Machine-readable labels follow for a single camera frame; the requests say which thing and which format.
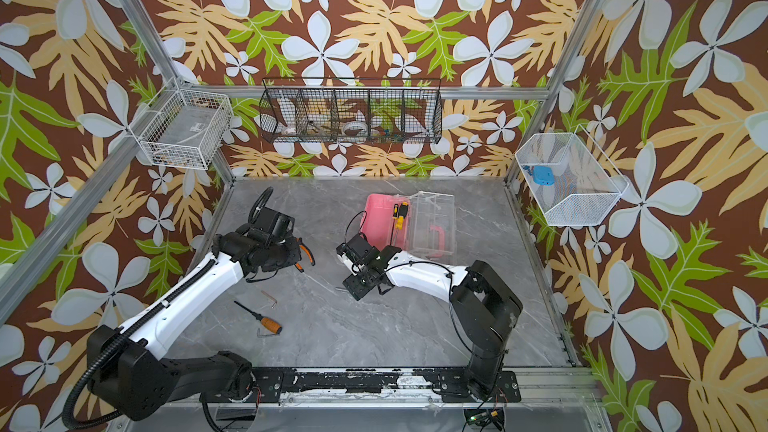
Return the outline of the orange handled pliers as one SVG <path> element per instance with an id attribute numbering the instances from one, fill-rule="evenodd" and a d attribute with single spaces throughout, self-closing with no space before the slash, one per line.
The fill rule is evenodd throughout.
<path id="1" fill-rule="evenodd" d="M 316 265 L 316 259 L 310 248 L 303 242 L 301 238 L 297 238 L 297 245 L 299 247 L 300 254 L 304 254 L 308 258 L 310 265 L 314 267 Z M 305 272 L 299 261 L 295 263 L 295 267 L 300 273 Z"/>

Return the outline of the yellow black nut driver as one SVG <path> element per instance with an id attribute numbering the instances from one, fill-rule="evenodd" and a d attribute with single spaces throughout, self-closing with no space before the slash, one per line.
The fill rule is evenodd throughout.
<path id="1" fill-rule="evenodd" d="M 409 210 L 409 203 L 407 201 L 399 203 L 399 216 L 397 221 L 396 230 L 402 230 Z"/>

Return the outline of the pink plastic tool box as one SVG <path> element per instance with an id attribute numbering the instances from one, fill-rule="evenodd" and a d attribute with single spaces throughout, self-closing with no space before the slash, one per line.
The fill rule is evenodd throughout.
<path id="1" fill-rule="evenodd" d="M 394 203 L 407 201 L 409 210 L 394 245 L 411 254 L 445 264 L 455 263 L 456 209 L 450 194 L 419 191 L 411 196 L 374 193 L 367 197 L 361 232 L 382 250 L 388 245 Z"/>

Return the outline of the orange handled screwdriver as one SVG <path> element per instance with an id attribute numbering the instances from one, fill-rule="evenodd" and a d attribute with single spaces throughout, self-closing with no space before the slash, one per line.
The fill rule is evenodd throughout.
<path id="1" fill-rule="evenodd" d="M 270 332 L 271 335 L 279 335 L 282 332 L 283 330 L 282 325 L 276 322 L 275 320 L 267 316 L 264 316 L 263 314 L 255 312 L 254 310 L 251 310 L 250 308 L 246 307 L 239 301 L 235 301 L 234 304 L 239 308 L 243 309 L 253 318 L 255 318 L 261 324 L 262 327 L 264 327 L 267 331 Z"/>

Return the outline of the thin black yellow screwdriver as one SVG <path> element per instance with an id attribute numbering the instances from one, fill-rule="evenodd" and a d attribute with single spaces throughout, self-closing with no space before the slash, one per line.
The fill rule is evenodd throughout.
<path id="1" fill-rule="evenodd" d="M 394 245 L 394 240 L 395 240 L 394 237 L 395 237 L 398 216 L 399 216 L 399 203 L 396 202 L 393 205 L 392 226 L 390 229 L 388 245 Z"/>

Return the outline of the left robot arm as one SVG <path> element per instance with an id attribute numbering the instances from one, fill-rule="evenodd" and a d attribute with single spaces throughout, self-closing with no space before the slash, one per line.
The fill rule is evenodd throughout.
<path id="1" fill-rule="evenodd" d="M 68 430 L 89 429 L 124 415 L 148 418 L 193 395 L 236 401 L 253 391 L 251 362 L 230 351 L 170 359 L 181 333 L 219 296 L 256 273 L 295 267 L 302 242 L 294 218 L 258 206 L 245 224 L 219 235 L 202 261 L 161 298 L 118 327 L 103 325 L 87 342 L 87 369 L 62 407 Z"/>

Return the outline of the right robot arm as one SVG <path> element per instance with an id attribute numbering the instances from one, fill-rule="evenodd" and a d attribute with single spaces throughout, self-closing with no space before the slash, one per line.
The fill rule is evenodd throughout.
<path id="1" fill-rule="evenodd" d="M 523 304 L 488 263 L 445 265 L 396 246 L 379 250 L 361 233 L 337 246 L 336 253 L 349 270 L 343 287 L 357 301 L 373 290 L 385 294 L 400 287 L 446 302 L 455 332 L 470 352 L 464 372 L 468 392 L 478 399 L 493 394 Z"/>

